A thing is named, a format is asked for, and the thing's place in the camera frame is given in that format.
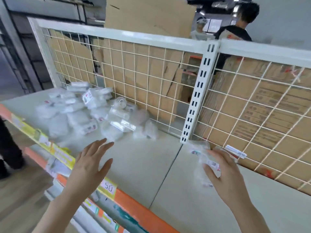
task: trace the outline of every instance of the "hand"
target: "hand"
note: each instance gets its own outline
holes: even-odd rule
[[[221,150],[209,150],[208,152],[218,161],[221,176],[217,178],[207,164],[203,164],[203,169],[224,203],[231,211],[242,206],[252,206],[243,176],[234,160],[228,153]]]
[[[101,170],[98,171],[100,159],[107,149],[114,145],[114,142],[102,145],[106,141],[106,138],[100,141],[94,141],[78,155],[75,166],[63,190],[64,194],[79,202],[83,202],[100,185],[113,161],[112,158],[107,160]]]

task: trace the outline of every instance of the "left hand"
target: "left hand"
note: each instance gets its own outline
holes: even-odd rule
[[[107,160],[101,170],[98,171],[100,159],[107,149],[114,145],[114,142],[102,145],[106,141],[106,138],[94,141],[78,155],[63,194],[83,202],[96,190],[107,175],[113,161],[112,158]]]

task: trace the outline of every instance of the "black pants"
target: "black pants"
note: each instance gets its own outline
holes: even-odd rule
[[[0,118],[0,154],[3,160],[13,169],[19,169],[24,165],[22,151],[18,148],[16,143]],[[6,169],[3,160],[0,160],[0,174],[5,173]]]

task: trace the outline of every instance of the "right hand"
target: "right hand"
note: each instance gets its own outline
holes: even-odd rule
[[[207,164],[203,164],[203,169],[224,203],[231,211],[245,205],[251,206],[243,176],[234,160],[221,150],[209,150],[208,153],[219,163],[221,175],[218,178]]]

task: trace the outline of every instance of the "white shelf surface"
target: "white shelf surface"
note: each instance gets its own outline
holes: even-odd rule
[[[183,145],[150,210],[181,233],[240,233],[215,189],[194,184],[198,157]],[[311,197],[239,167],[255,207],[273,233],[310,232]]]
[[[48,94],[55,90],[49,89],[1,103],[15,115],[25,118],[26,123],[48,135],[48,121],[37,118],[35,107],[48,100]],[[71,132],[56,141],[62,147],[68,147],[72,156],[77,156],[85,146],[102,138],[100,130],[96,130],[84,137]],[[113,158],[107,177],[119,189],[149,208],[181,145],[178,138],[164,132],[160,132],[160,138],[156,141],[135,140],[132,133],[128,133],[106,152],[99,166],[102,167],[106,160]]]

